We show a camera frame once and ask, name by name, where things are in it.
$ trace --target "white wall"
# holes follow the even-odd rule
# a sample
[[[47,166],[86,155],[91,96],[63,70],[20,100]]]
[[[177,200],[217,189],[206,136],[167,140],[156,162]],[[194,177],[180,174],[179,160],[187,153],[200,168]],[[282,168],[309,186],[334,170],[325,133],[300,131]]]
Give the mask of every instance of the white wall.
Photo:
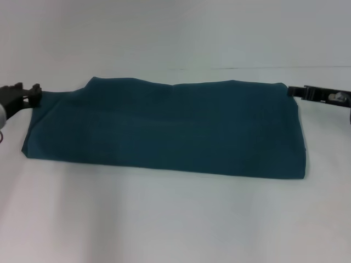
[[[2,0],[0,85],[237,79],[351,90],[344,0]],[[350,262],[349,110],[298,101],[305,180],[28,160],[2,130],[0,262]]]

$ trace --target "folded fabric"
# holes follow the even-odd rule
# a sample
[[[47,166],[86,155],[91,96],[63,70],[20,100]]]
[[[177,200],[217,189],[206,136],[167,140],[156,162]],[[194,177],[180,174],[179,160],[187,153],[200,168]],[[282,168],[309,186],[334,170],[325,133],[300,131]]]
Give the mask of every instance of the folded fabric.
[[[93,78],[43,92],[22,151],[28,158],[302,179],[298,106],[284,84],[165,85]]]

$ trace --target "white backdrop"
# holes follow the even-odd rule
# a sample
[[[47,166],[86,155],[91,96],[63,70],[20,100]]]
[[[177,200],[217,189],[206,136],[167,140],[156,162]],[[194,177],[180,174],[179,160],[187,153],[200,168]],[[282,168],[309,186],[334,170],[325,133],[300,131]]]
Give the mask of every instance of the white backdrop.
[[[347,0],[2,0],[0,86],[93,76],[351,90]],[[0,262],[351,262],[347,108],[297,100],[305,180],[29,160],[2,130]]]

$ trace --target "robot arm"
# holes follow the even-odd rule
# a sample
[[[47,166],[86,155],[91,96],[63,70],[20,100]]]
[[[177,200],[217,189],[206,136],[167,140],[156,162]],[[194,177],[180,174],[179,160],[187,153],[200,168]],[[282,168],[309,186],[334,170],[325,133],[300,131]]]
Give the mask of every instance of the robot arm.
[[[0,129],[6,120],[24,108],[39,106],[42,98],[42,89],[35,84],[30,90],[23,89],[22,83],[14,86],[3,86],[0,88]]]
[[[302,100],[321,102],[347,108],[351,107],[351,92],[337,89],[325,89],[313,86],[304,86],[304,88],[288,87],[287,95],[300,97]]]

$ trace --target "teal cloth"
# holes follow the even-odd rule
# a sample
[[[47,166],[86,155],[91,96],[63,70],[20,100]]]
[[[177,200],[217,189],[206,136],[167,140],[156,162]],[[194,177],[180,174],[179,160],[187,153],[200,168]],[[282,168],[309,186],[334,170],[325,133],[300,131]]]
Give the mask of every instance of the teal cloth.
[[[165,85],[93,78],[43,92],[28,158],[260,178],[302,179],[298,106],[284,84]]]

